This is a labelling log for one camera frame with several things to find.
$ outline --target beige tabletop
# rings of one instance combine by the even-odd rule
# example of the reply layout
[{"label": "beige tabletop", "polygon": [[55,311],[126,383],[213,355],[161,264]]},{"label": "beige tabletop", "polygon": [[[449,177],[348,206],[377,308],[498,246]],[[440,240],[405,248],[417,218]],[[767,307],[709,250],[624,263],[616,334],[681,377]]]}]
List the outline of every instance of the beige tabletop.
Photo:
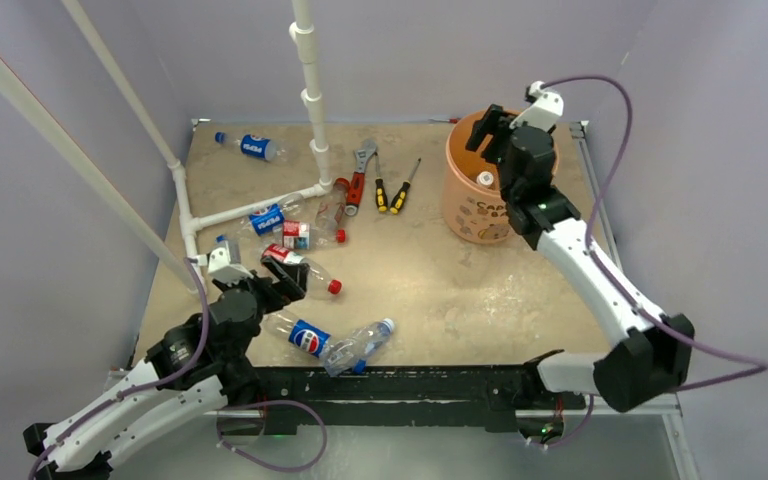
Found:
[{"label": "beige tabletop", "polygon": [[[285,139],[294,152],[287,165],[262,163],[218,149],[218,130],[251,132]],[[344,285],[333,301],[307,299],[288,308],[321,329],[342,336],[384,317],[392,318],[392,340],[371,365],[522,363],[548,350],[602,352],[608,345],[592,314],[561,274],[519,237],[480,246],[457,237],[440,211],[448,124],[329,125],[332,171],[350,177],[352,151],[369,137],[379,146],[381,170],[391,193],[407,177],[417,157],[422,165],[410,197],[398,215],[373,205],[374,169],[357,216],[344,221],[348,242],[308,256]],[[561,152],[557,186],[584,218],[592,200],[566,125],[556,130]],[[187,160],[187,186],[194,215],[209,215],[313,185],[318,173],[307,147],[309,126],[220,126],[202,123]],[[308,201],[318,205],[318,199]],[[207,253],[217,235],[234,233],[238,221],[199,233]],[[177,207],[166,235],[183,257]],[[244,258],[253,243],[241,242]],[[215,300],[218,291],[208,286]],[[198,300],[159,265],[146,307],[136,358],[171,327],[198,311]],[[313,365],[315,359],[286,340],[263,334],[248,356],[255,365]]]}]

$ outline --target blue pepsi label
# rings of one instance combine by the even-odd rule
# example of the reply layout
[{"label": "blue pepsi label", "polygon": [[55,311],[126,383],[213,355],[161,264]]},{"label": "blue pepsi label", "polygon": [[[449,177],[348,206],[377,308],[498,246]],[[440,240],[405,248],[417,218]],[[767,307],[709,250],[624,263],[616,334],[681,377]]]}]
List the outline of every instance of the blue pepsi label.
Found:
[{"label": "blue pepsi label", "polygon": [[266,160],[267,144],[269,144],[268,138],[258,137],[257,135],[246,135],[240,143],[240,150],[250,157]]},{"label": "blue pepsi label", "polygon": [[252,222],[254,233],[260,236],[275,230],[279,225],[283,224],[284,214],[281,213],[281,207],[276,203],[252,213],[249,215],[249,220]]},{"label": "blue pepsi label", "polygon": [[322,348],[325,347],[325,342],[329,338],[331,338],[331,335],[304,320],[299,320],[293,326],[293,331],[290,332],[290,338],[287,340],[305,352],[319,358],[319,354],[322,353]]}]

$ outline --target screwdriver handle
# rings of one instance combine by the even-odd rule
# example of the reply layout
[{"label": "screwdriver handle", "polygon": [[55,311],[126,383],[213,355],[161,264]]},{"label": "screwdriver handle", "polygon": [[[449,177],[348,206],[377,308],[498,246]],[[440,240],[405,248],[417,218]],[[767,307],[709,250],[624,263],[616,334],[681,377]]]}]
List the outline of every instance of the screwdriver handle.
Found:
[{"label": "screwdriver handle", "polygon": [[375,204],[378,205],[379,212],[387,211],[387,193],[384,191],[384,180],[375,179]]},{"label": "screwdriver handle", "polygon": [[408,190],[410,190],[410,182],[402,184],[402,188],[393,197],[393,203],[390,204],[390,213],[398,215],[402,207],[405,206],[405,201],[408,199]]}]

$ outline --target bottle label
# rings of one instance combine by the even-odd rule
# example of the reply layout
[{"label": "bottle label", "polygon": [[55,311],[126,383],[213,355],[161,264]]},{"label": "bottle label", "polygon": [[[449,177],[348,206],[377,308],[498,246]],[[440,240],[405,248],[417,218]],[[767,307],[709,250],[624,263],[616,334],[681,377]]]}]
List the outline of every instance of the bottle label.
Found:
[{"label": "bottle label", "polygon": [[266,250],[263,251],[262,256],[272,257],[275,260],[278,260],[279,262],[287,265],[298,265],[302,263],[302,260],[304,260],[304,257],[298,253],[291,251],[289,248],[275,245],[274,243],[266,247]]},{"label": "bottle label", "polygon": [[250,157],[266,160],[266,145],[268,143],[268,138],[246,135],[240,143],[240,150]]},{"label": "bottle label", "polygon": [[258,234],[258,236],[263,236],[275,230],[284,222],[284,214],[281,213],[281,207],[275,203],[263,210],[252,213],[249,215],[249,220],[252,222],[254,233]]},{"label": "bottle label", "polygon": [[325,342],[327,342],[329,338],[331,338],[331,335],[304,320],[299,320],[293,326],[293,331],[290,332],[290,338],[288,340],[305,352],[319,358],[322,349],[325,347]]},{"label": "bottle label", "polygon": [[284,247],[294,250],[310,248],[310,224],[291,220],[284,221]]}]

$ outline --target white bottle cap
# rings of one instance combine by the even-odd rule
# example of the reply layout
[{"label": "white bottle cap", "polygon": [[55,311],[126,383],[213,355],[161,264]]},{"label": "white bottle cap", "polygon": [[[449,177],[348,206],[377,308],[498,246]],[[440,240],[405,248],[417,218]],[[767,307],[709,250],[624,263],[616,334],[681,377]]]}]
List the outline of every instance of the white bottle cap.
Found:
[{"label": "white bottle cap", "polygon": [[387,327],[390,328],[391,334],[396,329],[396,323],[390,320],[389,318],[385,318],[384,320],[381,320],[381,323],[383,323],[384,325],[387,325]]},{"label": "white bottle cap", "polygon": [[484,171],[478,174],[478,177],[476,177],[475,181],[482,187],[490,188],[493,186],[493,182],[496,181],[496,178],[492,173]]}]

